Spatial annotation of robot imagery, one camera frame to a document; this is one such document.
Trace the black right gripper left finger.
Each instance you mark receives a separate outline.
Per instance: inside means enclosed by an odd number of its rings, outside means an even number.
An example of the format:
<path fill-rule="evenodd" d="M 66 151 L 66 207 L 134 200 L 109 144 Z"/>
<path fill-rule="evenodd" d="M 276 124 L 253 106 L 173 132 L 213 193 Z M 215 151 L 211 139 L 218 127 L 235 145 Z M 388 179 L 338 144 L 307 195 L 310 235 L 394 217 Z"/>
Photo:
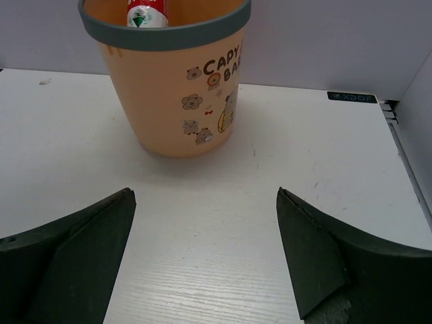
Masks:
<path fill-rule="evenodd" d="M 2 323 L 102 323 L 136 210 L 124 188 L 1 239 Z"/>

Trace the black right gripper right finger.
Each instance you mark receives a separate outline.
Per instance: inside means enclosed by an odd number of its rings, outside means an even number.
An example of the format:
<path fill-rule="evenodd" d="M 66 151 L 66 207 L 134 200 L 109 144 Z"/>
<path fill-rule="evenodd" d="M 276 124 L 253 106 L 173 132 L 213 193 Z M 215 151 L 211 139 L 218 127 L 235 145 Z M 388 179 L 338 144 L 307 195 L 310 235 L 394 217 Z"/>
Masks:
<path fill-rule="evenodd" d="M 276 208 L 303 322 L 431 322 L 429 250 L 378 238 L 283 188 Z"/>

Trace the clear bottle red label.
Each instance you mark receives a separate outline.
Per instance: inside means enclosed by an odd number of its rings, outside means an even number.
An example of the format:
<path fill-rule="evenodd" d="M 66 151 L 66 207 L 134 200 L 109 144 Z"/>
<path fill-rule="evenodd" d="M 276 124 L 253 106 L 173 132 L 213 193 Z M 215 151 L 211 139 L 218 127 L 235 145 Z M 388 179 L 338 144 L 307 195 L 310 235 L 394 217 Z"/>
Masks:
<path fill-rule="evenodd" d="M 127 27 L 168 27 L 168 2 L 166 0 L 129 0 Z"/>

